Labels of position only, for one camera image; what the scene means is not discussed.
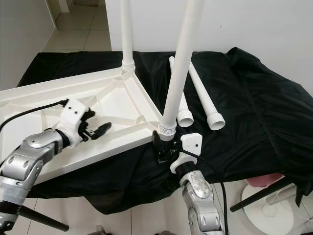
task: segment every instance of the tiled floor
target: tiled floor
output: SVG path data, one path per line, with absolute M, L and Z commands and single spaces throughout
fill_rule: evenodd
M 75 6 L 70 14 L 57 20 L 59 32 L 46 45 L 47 52 L 75 52 L 79 50 L 111 50 L 108 23 L 104 7 Z M 228 223 L 231 235 L 264 235 L 247 219 L 243 210 L 230 212 L 229 207 L 240 201 L 245 181 L 226 183 Z M 213 185 L 214 203 L 223 219 L 222 190 Z M 294 212 L 293 230 L 289 235 L 313 231 L 313 195 L 303 198 L 296 207 L 294 198 L 289 199 Z M 125 212 L 103 215 L 82 197 L 64 199 L 27 199 L 25 205 L 53 217 L 70 226 L 66 233 L 20 217 L 8 235 L 86 235 L 95 225 L 101 224 L 114 235 L 154 235 L 169 230 L 178 235 L 190 235 L 187 208 L 178 189 L 169 198 L 136 206 Z
M 73 6 L 62 13 L 44 52 L 110 51 L 111 42 L 105 7 Z

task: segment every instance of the white pipe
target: white pipe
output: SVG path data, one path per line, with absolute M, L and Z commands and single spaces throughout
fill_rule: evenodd
M 283 191 L 278 192 L 277 194 L 273 194 L 266 198 L 266 202 L 269 205 L 275 205 L 278 202 L 284 201 L 288 198 L 291 198 L 296 195 L 296 186 L 292 186 Z
M 207 116 L 207 124 L 209 124 L 212 131 L 220 130 L 225 126 L 225 120 L 223 116 L 217 112 L 192 62 L 190 62 L 189 65 L 189 73 Z
M 188 0 L 176 48 L 175 64 L 167 93 L 159 134 L 163 141 L 170 141 L 175 134 L 176 116 L 188 73 L 188 66 L 196 39 L 204 0 Z
M 122 47 L 123 60 L 122 70 L 133 71 L 133 27 L 130 0 L 121 0 L 121 23 L 122 23 Z
M 170 67 L 171 71 L 174 67 L 174 57 L 170 57 Z M 181 127 L 188 127 L 191 126 L 194 123 L 194 118 L 192 117 L 192 113 L 188 109 L 187 101 L 184 92 L 182 92 L 181 100 L 178 107 L 178 113 L 177 113 L 177 122 L 178 125 Z

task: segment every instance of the black cloth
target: black cloth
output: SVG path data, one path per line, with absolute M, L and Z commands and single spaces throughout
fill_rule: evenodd
M 136 75 L 163 113 L 172 52 L 134 52 Z M 116 68 L 121 52 L 39 53 L 19 86 Z M 195 52 L 192 62 L 226 125 L 211 131 L 190 77 L 184 92 L 194 116 L 190 132 L 203 136 L 201 156 L 235 181 L 280 172 L 301 192 L 313 189 L 313 98 L 297 83 L 238 48 L 227 54 Z M 114 213 L 171 195 L 179 187 L 170 163 L 158 164 L 151 143 L 35 185 L 29 197 L 85 196 L 102 213 Z M 203 162 L 210 183 L 218 176 Z

